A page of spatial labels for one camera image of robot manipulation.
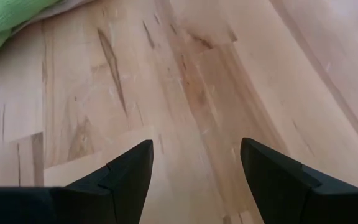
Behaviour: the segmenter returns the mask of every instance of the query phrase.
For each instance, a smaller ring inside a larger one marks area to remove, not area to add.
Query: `wood grain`
[[[99,0],[0,51],[0,185],[40,148],[66,185],[152,139],[141,223],[263,223],[242,137],[358,186],[358,1]]]
[[[19,186],[44,186],[43,133],[12,142],[19,155]]]

